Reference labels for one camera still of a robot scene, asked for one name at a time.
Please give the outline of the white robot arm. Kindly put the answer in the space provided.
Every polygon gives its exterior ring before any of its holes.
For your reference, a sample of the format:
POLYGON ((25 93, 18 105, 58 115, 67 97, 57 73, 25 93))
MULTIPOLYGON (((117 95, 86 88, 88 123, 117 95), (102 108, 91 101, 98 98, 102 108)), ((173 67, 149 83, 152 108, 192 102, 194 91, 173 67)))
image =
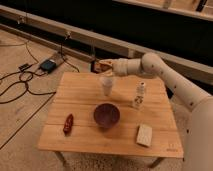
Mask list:
POLYGON ((192 113, 182 171, 213 171, 213 96, 169 67, 157 54, 98 61, 106 75, 158 76, 192 113))

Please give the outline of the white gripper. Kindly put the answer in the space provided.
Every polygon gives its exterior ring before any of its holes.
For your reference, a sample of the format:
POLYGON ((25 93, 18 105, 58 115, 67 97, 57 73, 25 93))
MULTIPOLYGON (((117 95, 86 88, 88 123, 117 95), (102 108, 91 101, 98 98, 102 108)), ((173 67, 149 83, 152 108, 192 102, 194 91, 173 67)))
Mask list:
POLYGON ((99 61, 100 64, 106 64, 106 65, 112 65, 113 64, 113 69, 108 69, 108 70, 100 70, 98 71, 98 74, 112 74, 114 73, 117 76, 126 76, 127 75, 127 59, 104 59, 99 61))

